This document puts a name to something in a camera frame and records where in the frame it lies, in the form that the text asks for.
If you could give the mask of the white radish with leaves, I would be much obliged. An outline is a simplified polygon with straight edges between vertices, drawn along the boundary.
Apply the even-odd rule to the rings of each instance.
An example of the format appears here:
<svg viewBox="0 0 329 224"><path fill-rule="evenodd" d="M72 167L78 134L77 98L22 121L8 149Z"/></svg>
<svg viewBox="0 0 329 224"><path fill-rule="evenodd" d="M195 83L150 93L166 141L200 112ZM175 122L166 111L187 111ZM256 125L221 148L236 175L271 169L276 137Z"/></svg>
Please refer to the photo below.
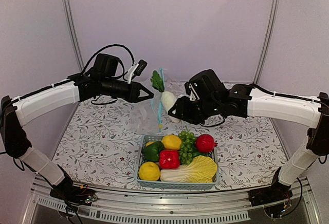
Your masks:
<svg viewBox="0 0 329 224"><path fill-rule="evenodd" d="M159 70L154 70L152 72L152 76L150 79L152 83L152 87L160 92L161 97L161 105L163 109L166 111L167 115L169 116L170 120L174 123L179 123L180 119L172 117L169 115L169 110L174 106L176 103L176 96L170 92L165 90L165 78L164 78L164 73L163 73L163 68L159 68Z"/></svg>

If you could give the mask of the blue zipper clear bag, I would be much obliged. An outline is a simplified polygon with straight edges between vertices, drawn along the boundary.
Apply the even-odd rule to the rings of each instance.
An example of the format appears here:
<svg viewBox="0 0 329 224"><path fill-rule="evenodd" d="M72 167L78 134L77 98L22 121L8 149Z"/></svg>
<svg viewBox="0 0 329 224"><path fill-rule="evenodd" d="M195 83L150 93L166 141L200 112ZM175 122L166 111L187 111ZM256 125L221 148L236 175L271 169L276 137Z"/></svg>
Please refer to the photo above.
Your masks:
<svg viewBox="0 0 329 224"><path fill-rule="evenodd" d="M129 128L138 135L156 135L162 133L161 93L152 87L150 78L151 76L141 83L154 94L154 97L133 104L129 115Z"/></svg>

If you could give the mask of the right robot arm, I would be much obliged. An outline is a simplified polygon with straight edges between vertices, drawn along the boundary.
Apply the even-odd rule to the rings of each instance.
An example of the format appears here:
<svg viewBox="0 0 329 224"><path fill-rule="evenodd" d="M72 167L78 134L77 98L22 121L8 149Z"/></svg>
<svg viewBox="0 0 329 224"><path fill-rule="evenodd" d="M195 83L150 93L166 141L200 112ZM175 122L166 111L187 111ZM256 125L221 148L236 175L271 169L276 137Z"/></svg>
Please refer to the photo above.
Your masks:
<svg viewBox="0 0 329 224"><path fill-rule="evenodd" d="M301 97L278 93L256 84L235 84L230 89L212 69L201 71L185 83L186 95L178 98L168 114L191 124L204 124L212 116L266 117L307 126L308 139L281 166L266 189L277 201L286 187L319 157L328 155L328 95Z"/></svg>

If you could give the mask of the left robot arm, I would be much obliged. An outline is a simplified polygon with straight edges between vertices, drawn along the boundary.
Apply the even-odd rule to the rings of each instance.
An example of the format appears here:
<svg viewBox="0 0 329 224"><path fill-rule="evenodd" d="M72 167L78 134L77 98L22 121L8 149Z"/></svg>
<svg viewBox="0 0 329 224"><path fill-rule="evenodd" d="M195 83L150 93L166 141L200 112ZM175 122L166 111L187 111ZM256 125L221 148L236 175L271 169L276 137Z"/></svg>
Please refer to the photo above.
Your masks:
<svg viewBox="0 0 329 224"><path fill-rule="evenodd" d="M147 66L145 60L132 63L128 71L116 75L121 60L108 54L98 54L89 70L68 76L59 83L39 90L1 100L1 138L5 153L35 173L44 177L65 200L73 200L76 188L69 176L43 152L32 145L25 126L43 116L50 116L58 109L73 106L97 96L109 96L138 103L151 99L153 93L133 79L140 76Z"/></svg>

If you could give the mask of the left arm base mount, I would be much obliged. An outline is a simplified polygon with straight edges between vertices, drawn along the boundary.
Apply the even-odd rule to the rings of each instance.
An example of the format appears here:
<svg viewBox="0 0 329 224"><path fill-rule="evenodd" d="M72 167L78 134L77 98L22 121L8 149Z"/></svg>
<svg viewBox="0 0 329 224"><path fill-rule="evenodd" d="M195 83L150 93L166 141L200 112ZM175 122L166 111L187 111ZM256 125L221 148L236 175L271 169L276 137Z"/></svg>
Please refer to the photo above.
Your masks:
<svg viewBox="0 0 329 224"><path fill-rule="evenodd" d="M68 201L77 206L90 206L92 202L98 199L96 192L90 189L88 184L74 186L70 176L61 167L59 168L64 173L64 179L58 185L52 186L51 197Z"/></svg>

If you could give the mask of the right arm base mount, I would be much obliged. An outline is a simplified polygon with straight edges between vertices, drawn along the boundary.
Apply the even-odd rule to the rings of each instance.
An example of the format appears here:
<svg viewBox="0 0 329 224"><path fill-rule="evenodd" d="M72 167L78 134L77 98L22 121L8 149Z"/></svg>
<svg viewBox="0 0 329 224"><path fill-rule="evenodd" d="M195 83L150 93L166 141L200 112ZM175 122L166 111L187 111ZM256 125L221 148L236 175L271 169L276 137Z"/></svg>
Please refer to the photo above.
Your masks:
<svg viewBox="0 0 329 224"><path fill-rule="evenodd" d="M290 204L290 198L292 196L293 194L290 186L280 184L279 182L272 183L268 187L254 189L248 192L248 199L253 207L281 201L280 204L265 207L265 214L270 218L282 217Z"/></svg>

